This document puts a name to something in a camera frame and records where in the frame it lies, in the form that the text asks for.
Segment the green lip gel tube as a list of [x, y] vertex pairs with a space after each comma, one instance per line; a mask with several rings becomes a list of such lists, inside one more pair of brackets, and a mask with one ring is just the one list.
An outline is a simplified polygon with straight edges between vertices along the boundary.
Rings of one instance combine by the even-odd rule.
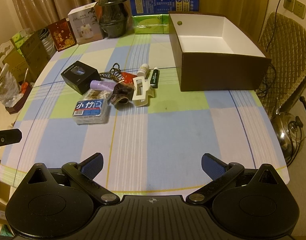
[[152, 88], [158, 88], [159, 75], [160, 75], [160, 70], [157, 67], [154, 68], [150, 79], [150, 86]]

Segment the black shaver box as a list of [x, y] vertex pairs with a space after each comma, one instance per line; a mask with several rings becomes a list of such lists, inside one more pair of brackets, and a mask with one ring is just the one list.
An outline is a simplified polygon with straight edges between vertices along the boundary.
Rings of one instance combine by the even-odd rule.
[[94, 80], [100, 81], [97, 69], [76, 61], [61, 73], [65, 83], [73, 90], [83, 95], [90, 89], [90, 83]]

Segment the brown cardboard box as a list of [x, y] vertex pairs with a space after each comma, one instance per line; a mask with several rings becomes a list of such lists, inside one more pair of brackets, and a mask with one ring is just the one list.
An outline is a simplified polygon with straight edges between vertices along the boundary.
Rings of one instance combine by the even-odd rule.
[[35, 82], [57, 51], [48, 28], [34, 32], [20, 47], [28, 64], [30, 82]]

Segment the white cutout cardboard box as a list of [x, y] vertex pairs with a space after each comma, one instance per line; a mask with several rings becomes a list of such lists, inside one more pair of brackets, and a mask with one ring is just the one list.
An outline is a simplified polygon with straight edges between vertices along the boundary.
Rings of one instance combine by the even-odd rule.
[[0, 67], [9, 65], [9, 71], [14, 75], [18, 83], [25, 79], [28, 64], [25, 58], [19, 54], [13, 41], [9, 40], [0, 45]]

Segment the dark stacked pots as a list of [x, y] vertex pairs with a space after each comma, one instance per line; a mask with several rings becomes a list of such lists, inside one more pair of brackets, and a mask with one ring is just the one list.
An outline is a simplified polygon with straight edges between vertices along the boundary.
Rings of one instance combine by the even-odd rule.
[[98, 0], [101, 7], [99, 25], [109, 38], [117, 38], [125, 34], [128, 12], [124, 6], [127, 0]]

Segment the brown hair scrunchie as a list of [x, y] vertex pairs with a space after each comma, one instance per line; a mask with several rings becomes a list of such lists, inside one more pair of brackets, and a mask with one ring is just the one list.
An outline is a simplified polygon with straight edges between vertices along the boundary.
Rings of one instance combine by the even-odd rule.
[[125, 105], [133, 98], [134, 84], [117, 83], [112, 92], [110, 102], [113, 106]]

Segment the white appliance box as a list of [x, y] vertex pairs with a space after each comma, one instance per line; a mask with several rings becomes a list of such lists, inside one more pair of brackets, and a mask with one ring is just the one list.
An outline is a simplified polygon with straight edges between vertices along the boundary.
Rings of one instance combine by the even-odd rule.
[[99, 25], [100, 14], [101, 7], [97, 2], [72, 9], [68, 13], [70, 25], [79, 45], [104, 39], [105, 34]]

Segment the light green tissue box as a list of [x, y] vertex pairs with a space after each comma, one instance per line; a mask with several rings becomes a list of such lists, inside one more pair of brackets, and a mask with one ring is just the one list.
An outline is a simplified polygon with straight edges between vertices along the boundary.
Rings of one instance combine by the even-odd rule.
[[168, 14], [132, 16], [132, 22], [135, 34], [169, 33]]

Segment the clear cotton swab bag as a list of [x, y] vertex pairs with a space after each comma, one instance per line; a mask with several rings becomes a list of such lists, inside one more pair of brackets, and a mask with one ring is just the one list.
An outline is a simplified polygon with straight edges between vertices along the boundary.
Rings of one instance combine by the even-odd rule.
[[82, 100], [97, 100], [97, 99], [109, 100], [111, 96], [112, 96], [112, 92], [108, 91], [108, 90], [93, 90], [93, 89], [89, 89], [82, 96]]

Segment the red snack packet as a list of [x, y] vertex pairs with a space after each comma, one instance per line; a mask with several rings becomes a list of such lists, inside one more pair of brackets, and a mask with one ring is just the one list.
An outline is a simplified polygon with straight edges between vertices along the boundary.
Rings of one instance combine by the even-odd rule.
[[137, 77], [134, 74], [128, 72], [121, 72], [121, 81], [125, 84], [134, 84], [133, 79]]

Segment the quilted chair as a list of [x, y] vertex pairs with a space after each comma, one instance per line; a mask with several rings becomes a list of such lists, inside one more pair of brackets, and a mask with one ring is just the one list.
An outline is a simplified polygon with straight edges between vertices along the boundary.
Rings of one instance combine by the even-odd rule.
[[306, 89], [306, 29], [295, 20], [271, 13], [260, 38], [268, 50], [271, 66], [267, 78], [257, 89], [269, 118], [276, 99], [282, 112], [288, 112]]

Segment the leopard hair claw clip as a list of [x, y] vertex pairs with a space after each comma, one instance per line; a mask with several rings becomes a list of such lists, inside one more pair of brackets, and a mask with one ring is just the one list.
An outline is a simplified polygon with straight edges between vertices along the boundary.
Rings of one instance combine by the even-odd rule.
[[99, 77], [101, 79], [112, 80], [116, 83], [119, 83], [122, 80], [120, 65], [118, 63], [114, 63], [108, 72], [100, 73]]

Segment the white pill bottle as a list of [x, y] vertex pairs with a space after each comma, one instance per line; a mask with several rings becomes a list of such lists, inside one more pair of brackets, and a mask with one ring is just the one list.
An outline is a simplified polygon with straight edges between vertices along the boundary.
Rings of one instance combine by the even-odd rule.
[[149, 69], [150, 69], [149, 65], [148, 65], [147, 63], [143, 63], [143, 64], [139, 67], [139, 70], [138, 70], [138, 72], [137, 72], [137, 76], [141, 76], [141, 77], [146, 78]]

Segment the red gift box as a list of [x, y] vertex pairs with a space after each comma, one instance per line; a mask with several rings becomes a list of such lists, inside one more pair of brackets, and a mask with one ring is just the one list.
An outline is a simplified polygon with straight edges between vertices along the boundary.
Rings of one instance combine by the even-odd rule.
[[63, 18], [47, 26], [57, 51], [62, 51], [77, 44], [69, 21]]

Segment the white hair claw clip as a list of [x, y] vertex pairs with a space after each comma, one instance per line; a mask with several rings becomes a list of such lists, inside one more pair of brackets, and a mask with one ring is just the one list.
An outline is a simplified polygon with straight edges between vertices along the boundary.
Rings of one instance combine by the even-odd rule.
[[148, 98], [155, 97], [154, 89], [150, 86], [149, 80], [146, 80], [142, 76], [137, 76], [133, 78], [134, 83], [134, 93], [132, 97], [132, 102], [135, 107], [142, 107], [148, 104]]

